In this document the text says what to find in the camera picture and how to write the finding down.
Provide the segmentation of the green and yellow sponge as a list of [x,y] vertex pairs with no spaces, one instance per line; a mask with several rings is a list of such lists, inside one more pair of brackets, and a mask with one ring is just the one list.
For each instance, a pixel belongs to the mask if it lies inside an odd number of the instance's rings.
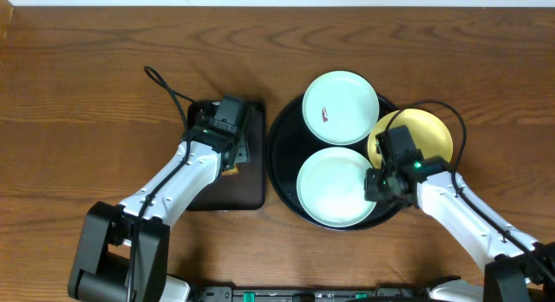
[[238,165],[234,164],[232,168],[226,169],[221,173],[222,176],[234,175],[238,173]]

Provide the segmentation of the pale green plate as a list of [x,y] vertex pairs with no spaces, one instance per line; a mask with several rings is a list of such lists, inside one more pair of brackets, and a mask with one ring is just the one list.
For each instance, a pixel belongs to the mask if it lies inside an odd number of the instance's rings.
[[317,223],[345,228],[361,223],[376,203],[365,199],[364,181],[372,165],[349,148],[332,147],[312,154],[297,175],[297,196]]
[[302,100],[302,115],[309,131],[337,146],[366,138],[379,114],[379,100],[372,85],[349,71],[320,75],[305,90]]

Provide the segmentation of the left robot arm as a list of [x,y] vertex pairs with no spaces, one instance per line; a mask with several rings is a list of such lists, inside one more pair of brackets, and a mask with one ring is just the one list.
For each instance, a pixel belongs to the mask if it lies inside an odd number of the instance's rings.
[[173,158],[118,205],[87,212],[68,282],[79,301],[185,301],[191,287],[167,273],[170,232],[194,198],[235,162],[245,131],[195,126]]

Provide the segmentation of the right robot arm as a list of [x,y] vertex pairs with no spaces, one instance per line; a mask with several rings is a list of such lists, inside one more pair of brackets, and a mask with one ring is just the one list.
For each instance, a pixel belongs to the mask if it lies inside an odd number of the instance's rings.
[[482,286],[449,280],[429,289],[441,301],[552,301],[554,245],[542,244],[504,220],[436,156],[398,158],[369,168],[365,198],[396,207],[414,206],[437,220],[484,274]]

